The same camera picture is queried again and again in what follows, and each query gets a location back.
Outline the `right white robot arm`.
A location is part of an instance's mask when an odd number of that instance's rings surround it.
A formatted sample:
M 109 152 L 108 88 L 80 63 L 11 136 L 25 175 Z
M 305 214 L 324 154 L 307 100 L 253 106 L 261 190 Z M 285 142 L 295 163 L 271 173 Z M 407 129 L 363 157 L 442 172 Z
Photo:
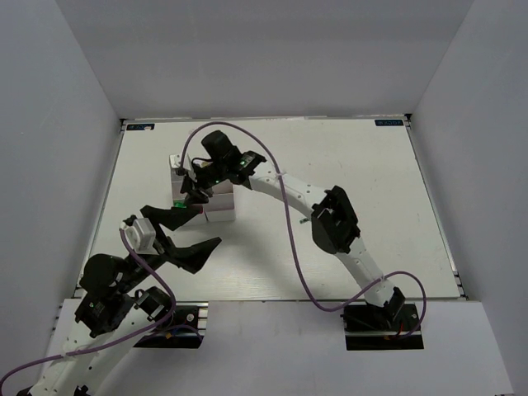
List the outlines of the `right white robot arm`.
M 188 205 L 208 203 L 213 187 L 224 181 L 276 198 L 286 211 L 297 210 L 309 220 L 315 245 L 336 257 L 363 289 L 377 328 L 390 329 L 401 321 L 403 293 L 367 252 L 356 212 L 341 187 L 323 189 L 282 173 L 271 156 L 241 152 L 220 130 L 206 135 L 201 144 L 207 159 L 189 167 L 177 165 Z

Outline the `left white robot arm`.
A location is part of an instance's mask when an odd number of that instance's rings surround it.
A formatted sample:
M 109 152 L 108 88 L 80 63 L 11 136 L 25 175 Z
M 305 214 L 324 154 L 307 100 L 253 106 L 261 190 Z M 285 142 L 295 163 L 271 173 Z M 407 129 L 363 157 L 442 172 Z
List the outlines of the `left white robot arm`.
M 119 228 L 126 257 L 90 257 L 79 284 L 84 290 L 61 353 L 23 395 L 93 395 L 113 367 L 146 332 L 169 328 L 177 309 L 170 286 L 157 273 L 165 263 L 191 274 L 200 271 L 220 238 L 177 247 L 165 234 L 201 213 L 198 206 L 169 210 L 144 206 Z

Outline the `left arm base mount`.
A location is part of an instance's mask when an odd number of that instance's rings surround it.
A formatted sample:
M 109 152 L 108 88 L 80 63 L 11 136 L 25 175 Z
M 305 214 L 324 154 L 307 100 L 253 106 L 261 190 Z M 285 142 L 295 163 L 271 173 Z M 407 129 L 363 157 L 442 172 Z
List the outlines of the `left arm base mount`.
M 143 310 L 147 314 L 149 322 L 158 321 L 172 307 L 170 296 L 156 286 L 147 290 L 136 290 L 134 301 L 134 308 Z M 205 335 L 205 327 L 200 325 L 201 309 L 203 306 L 177 304 L 172 316 L 147 332 L 134 347 L 198 349 Z

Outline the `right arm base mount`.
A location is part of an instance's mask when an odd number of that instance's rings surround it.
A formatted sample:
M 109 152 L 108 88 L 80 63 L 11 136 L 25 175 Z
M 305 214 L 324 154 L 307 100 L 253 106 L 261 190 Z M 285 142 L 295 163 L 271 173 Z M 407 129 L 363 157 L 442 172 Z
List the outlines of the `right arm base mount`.
M 417 351 L 424 349 L 421 327 L 408 337 L 418 324 L 415 304 L 405 304 L 391 324 L 375 318 L 366 304 L 343 309 L 346 349 L 348 351 Z

